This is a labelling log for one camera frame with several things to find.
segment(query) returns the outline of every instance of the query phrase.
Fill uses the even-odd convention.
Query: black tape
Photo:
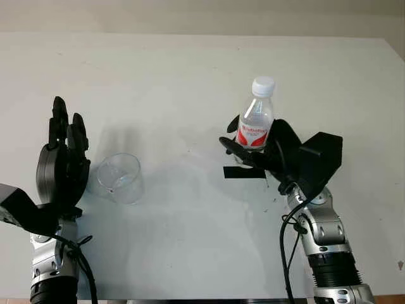
[[[226,179],[265,179],[266,174],[263,169],[224,167],[223,174]]]

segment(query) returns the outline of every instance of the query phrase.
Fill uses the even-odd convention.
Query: white wall
[[[0,0],[0,31],[383,37],[405,55],[404,0]]]

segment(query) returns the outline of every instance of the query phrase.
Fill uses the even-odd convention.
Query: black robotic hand
[[[235,117],[227,132],[238,128],[239,116]],[[243,164],[268,170],[280,181],[278,190],[287,194],[299,186],[306,197],[317,195],[342,163],[343,138],[318,132],[302,143],[292,127],[282,119],[274,120],[263,152],[246,151],[234,139],[220,137],[227,154],[238,156]]]

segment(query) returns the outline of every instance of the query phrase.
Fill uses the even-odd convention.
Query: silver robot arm
[[[291,209],[305,197],[298,187],[288,195]],[[313,271],[317,304],[372,304],[370,287],[362,284],[342,221],[332,205],[328,188],[296,213],[299,225],[305,228],[301,241]]]

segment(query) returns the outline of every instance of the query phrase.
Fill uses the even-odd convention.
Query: plastic water bottle
[[[236,142],[247,150],[262,150],[274,121],[273,96],[275,82],[271,77],[256,77],[252,83],[249,106],[239,116]]]

